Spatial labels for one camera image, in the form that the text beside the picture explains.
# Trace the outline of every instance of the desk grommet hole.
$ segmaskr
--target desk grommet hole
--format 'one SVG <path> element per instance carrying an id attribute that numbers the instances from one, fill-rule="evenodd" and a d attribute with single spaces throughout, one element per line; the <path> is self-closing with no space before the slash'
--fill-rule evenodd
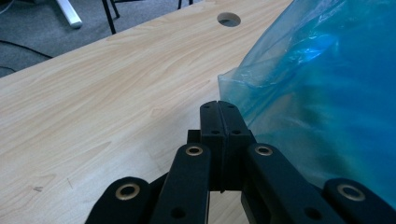
<path id="1" fill-rule="evenodd" d="M 241 18 L 232 12 L 222 12 L 218 15 L 218 22 L 227 27 L 235 27 L 241 24 Z"/>

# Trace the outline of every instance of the wooden table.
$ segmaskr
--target wooden table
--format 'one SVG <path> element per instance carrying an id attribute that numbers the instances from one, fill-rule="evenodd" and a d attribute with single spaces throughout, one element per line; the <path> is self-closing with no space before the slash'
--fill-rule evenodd
<path id="1" fill-rule="evenodd" d="M 113 181 L 166 173 L 289 3 L 208 0 L 1 78 L 0 223 L 83 223 Z M 246 223 L 239 194 L 212 193 L 209 222 Z"/>

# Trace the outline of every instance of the transparent plastic sheet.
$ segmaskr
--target transparent plastic sheet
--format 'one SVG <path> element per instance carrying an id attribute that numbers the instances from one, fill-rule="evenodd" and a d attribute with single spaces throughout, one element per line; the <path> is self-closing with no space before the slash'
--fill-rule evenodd
<path id="1" fill-rule="evenodd" d="M 220 98 L 311 183 L 351 178 L 396 208 L 395 24 L 396 1 L 295 0 Z"/>

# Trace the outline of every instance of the black cable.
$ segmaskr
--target black cable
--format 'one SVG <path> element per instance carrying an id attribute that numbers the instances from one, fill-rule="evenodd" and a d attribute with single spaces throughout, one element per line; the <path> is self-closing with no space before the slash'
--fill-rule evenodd
<path id="1" fill-rule="evenodd" d="M 16 71 L 15 69 L 13 69 L 13 68 L 6 67 L 6 66 L 2 66 L 2 65 L 0 65 L 0 68 L 4 68 L 4 69 L 11 70 L 11 71 L 13 71 L 13 72 L 17 72 L 17 71 Z"/>
<path id="2" fill-rule="evenodd" d="M 6 8 L 4 8 L 2 11 L 0 11 L 0 15 L 5 13 L 10 7 L 11 5 L 15 2 L 15 0 L 12 0 L 8 3 L 8 5 L 6 6 Z"/>
<path id="3" fill-rule="evenodd" d="M 49 58 L 49 59 L 53 58 L 52 56 L 49 56 L 48 54 L 42 53 L 42 52 L 37 51 L 37 50 L 35 50 L 35 49 L 31 49 L 31 48 L 28 48 L 28 47 L 26 47 L 26 46 L 19 45 L 19 44 L 15 44 L 15 43 L 12 43 L 12 42 L 9 42 L 9 41 L 6 41 L 6 40 L 0 40 L 0 43 L 9 44 L 9 45 L 16 46 L 16 47 L 20 47 L 20 48 L 23 48 L 23 49 L 29 49 L 30 51 L 32 51 L 32 52 L 34 52 L 34 53 L 36 53 L 36 54 L 39 54 L 39 55 L 41 55 L 41 56 L 44 56 L 44 57 L 46 57 L 46 58 Z"/>

